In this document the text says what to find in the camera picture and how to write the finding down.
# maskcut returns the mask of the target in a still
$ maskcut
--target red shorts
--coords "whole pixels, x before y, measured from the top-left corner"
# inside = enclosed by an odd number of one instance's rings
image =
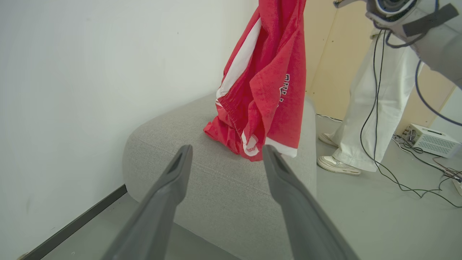
[[[217,91],[218,116],[204,132],[231,151],[261,161],[271,144],[297,155],[305,96],[306,0],[260,0]]]

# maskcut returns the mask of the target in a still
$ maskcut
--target white box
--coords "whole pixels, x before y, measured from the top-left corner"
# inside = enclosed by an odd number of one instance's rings
[[[406,128],[402,137],[414,148],[421,148],[424,152],[445,158],[451,158],[461,147],[461,144],[449,135],[416,124]]]

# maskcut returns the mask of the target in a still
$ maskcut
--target shoe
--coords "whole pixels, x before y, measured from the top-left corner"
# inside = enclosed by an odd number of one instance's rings
[[[337,148],[339,147],[336,143],[334,143],[330,139],[329,134],[320,134],[318,139],[321,140],[321,142],[326,143],[328,145],[332,145],[332,146],[337,147]]]
[[[344,173],[349,175],[360,175],[361,170],[353,166],[349,166],[332,156],[320,156],[317,160],[319,167],[333,173]]]

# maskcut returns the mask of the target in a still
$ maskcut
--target gray floor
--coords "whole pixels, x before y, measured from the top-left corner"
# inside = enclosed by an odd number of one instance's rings
[[[317,132],[330,133],[339,123],[318,118]],[[316,152],[331,155],[334,148],[320,141]],[[432,155],[419,155],[431,161]],[[462,154],[440,161],[462,170]],[[417,161],[391,143],[382,161],[398,178],[411,187],[436,189],[441,172]],[[442,196],[457,205],[462,197],[450,180],[444,182]],[[317,198],[323,209],[363,260],[460,259],[462,209],[442,198],[427,194],[422,199],[402,192],[398,185],[377,173],[350,176],[318,168]],[[136,209],[137,203],[124,195],[86,226],[50,252],[45,260],[98,260]],[[167,260],[237,260],[191,232],[174,225],[167,249]]]
[[[340,123],[318,118],[317,133],[331,133]],[[317,141],[317,155],[332,155],[335,148]],[[432,161],[434,155],[418,155]],[[462,154],[439,161],[462,170]],[[413,189],[436,189],[442,173],[416,160],[391,142],[382,164],[400,183]],[[462,206],[451,180],[439,192]],[[402,192],[398,185],[376,173],[359,176],[331,173],[318,167],[317,199],[361,259],[462,259],[462,209],[434,194],[422,199]]]

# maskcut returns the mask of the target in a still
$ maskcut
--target gray fabric upholstery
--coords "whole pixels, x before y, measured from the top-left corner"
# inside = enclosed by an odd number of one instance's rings
[[[135,130],[123,156],[128,193],[142,200],[177,150],[192,144],[188,191],[175,223],[243,260],[290,259],[282,211],[271,197],[263,163],[235,155],[202,131],[216,115],[212,94]],[[298,155],[284,159],[313,195],[315,133],[314,108],[306,101]]]

